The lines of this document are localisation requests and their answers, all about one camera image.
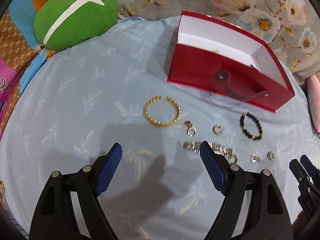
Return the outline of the gold hoop earring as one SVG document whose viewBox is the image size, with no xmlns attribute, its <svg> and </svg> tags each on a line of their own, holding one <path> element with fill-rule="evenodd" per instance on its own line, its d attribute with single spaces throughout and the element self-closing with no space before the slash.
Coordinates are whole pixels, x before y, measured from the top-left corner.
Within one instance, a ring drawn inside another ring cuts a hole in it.
<svg viewBox="0 0 320 240">
<path fill-rule="evenodd" d="M 215 125 L 215 126 L 213 127 L 213 133 L 214 133 L 215 135 L 220 136 L 223 132 L 224 132 L 224 129 L 222 128 L 221 125 Z"/>
</svg>

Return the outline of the gold twisted bangle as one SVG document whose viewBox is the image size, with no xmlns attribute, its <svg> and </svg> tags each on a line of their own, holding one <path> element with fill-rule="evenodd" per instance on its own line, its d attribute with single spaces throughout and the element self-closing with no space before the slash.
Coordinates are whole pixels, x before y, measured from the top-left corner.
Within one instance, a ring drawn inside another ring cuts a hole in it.
<svg viewBox="0 0 320 240">
<path fill-rule="evenodd" d="M 154 126 L 172 126 L 176 124 L 181 117 L 181 107 L 175 99 L 167 96 L 165 101 L 167 102 L 167 105 L 171 106 L 170 110 L 169 106 L 161 106 L 160 103 L 158 103 L 161 99 L 162 97 L 157 95 L 145 103 L 143 107 L 144 117 Z"/>
</svg>

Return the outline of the red jewelry box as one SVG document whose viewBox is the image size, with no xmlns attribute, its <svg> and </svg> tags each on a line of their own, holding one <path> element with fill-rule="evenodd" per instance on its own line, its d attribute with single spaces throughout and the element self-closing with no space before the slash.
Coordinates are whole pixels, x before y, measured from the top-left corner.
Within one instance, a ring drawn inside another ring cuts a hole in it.
<svg viewBox="0 0 320 240">
<path fill-rule="evenodd" d="M 167 81 L 276 112 L 294 90 L 271 48 L 241 28 L 183 11 Z"/>
</svg>

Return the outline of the pink patterned pillow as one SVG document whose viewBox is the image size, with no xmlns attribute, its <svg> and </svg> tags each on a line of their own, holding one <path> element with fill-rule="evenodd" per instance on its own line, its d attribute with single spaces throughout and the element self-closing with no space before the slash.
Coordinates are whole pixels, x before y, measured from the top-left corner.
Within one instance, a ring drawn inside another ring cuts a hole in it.
<svg viewBox="0 0 320 240">
<path fill-rule="evenodd" d="M 306 80 L 308 103 L 313 125 L 317 134 L 319 135 L 319 79 L 313 74 Z"/>
</svg>

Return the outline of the light blue palm cloth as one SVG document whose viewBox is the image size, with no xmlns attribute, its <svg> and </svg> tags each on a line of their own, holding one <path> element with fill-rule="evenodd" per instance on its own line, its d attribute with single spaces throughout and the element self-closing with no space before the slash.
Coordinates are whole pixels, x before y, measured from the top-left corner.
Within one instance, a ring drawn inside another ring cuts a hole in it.
<svg viewBox="0 0 320 240">
<path fill-rule="evenodd" d="M 189 140 L 232 148 L 244 170 L 272 172 L 291 219 L 301 210 L 289 162 L 306 154 L 319 165 L 319 137 L 304 92 L 276 113 L 167 82 L 178 17 L 131 18 L 106 34 L 55 54 L 35 74 L 1 139 L 4 201 L 29 230 L 50 174 L 73 173 L 121 144 L 123 157 L 100 204 L 120 239 L 204 239 L 223 202 Z M 181 107 L 176 124 L 158 127 L 143 114 L 160 95 Z M 218 136 L 213 127 L 221 125 Z"/>
</svg>

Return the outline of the grey floral blanket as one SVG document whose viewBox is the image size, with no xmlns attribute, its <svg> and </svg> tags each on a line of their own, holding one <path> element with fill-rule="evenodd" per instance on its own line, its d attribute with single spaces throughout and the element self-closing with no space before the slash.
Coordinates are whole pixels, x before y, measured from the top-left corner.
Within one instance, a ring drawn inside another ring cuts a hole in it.
<svg viewBox="0 0 320 240">
<path fill-rule="evenodd" d="M 319 0 L 116 0 L 119 16 L 150 20 L 181 11 L 209 15 L 266 42 L 303 84 L 319 76 Z"/>
</svg>

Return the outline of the colourful cartoon bedsheet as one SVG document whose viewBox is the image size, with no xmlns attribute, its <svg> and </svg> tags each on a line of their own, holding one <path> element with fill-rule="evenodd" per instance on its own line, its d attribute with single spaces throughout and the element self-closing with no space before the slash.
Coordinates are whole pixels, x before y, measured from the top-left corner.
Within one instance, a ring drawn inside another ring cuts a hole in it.
<svg viewBox="0 0 320 240">
<path fill-rule="evenodd" d="M 48 0 L 1 0 L 1 131 L 39 68 L 54 55 L 36 39 L 34 20 Z"/>
</svg>

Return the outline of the green round plush pillow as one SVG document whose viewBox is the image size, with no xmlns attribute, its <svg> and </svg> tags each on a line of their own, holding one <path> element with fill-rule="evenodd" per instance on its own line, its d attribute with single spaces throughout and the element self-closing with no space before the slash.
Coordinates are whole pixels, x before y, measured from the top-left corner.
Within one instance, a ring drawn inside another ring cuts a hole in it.
<svg viewBox="0 0 320 240">
<path fill-rule="evenodd" d="M 117 18 L 115 0 L 48 0 L 35 16 L 34 33 L 44 47 L 61 51 L 104 34 Z"/>
</svg>

